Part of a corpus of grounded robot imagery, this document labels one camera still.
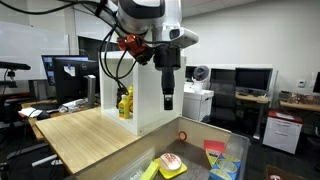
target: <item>computer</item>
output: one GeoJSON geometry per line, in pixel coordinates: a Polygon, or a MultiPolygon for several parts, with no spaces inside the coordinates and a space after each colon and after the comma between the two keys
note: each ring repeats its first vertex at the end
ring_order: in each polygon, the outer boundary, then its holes
{"type": "Polygon", "coordinates": [[[269,90],[271,75],[271,68],[236,68],[237,90],[258,95],[265,94],[269,90]]]}
{"type": "Polygon", "coordinates": [[[318,72],[316,82],[313,87],[314,93],[320,93],[320,72],[318,72]]]}
{"type": "Polygon", "coordinates": [[[187,66],[186,67],[186,73],[185,73],[185,78],[187,82],[193,82],[192,77],[193,77],[193,72],[196,69],[196,66],[187,66]]]}
{"type": "Polygon", "coordinates": [[[87,97],[88,79],[85,76],[88,75],[96,77],[96,93],[100,92],[99,63],[97,61],[54,58],[53,72],[58,104],[87,97]]]}
{"type": "Polygon", "coordinates": [[[210,82],[214,80],[234,81],[236,71],[232,69],[211,68],[210,82]]]}
{"type": "Polygon", "coordinates": [[[53,73],[53,66],[52,60],[53,58],[56,59],[67,59],[67,60],[80,60],[80,61],[88,61],[88,56],[79,56],[79,55],[42,55],[42,62],[44,65],[44,69],[46,71],[48,83],[50,86],[55,85],[54,81],[54,73],[53,73]]]}

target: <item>bottle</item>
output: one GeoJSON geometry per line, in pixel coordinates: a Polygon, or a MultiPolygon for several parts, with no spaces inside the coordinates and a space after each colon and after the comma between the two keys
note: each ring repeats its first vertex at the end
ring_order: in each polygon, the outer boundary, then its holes
{"type": "Polygon", "coordinates": [[[127,101],[127,96],[122,95],[122,100],[120,101],[119,108],[119,118],[128,119],[130,117],[129,103],[127,101]]]}
{"type": "Polygon", "coordinates": [[[128,89],[128,93],[129,93],[128,95],[129,109],[130,109],[130,112],[133,112],[133,85],[132,84],[128,89]]]}

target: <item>ceiling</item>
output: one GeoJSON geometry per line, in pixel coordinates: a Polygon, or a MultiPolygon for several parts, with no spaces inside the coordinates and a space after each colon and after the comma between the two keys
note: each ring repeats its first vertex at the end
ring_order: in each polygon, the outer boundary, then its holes
{"type": "Polygon", "coordinates": [[[258,0],[181,0],[182,16],[194,16],[258,0]]]}

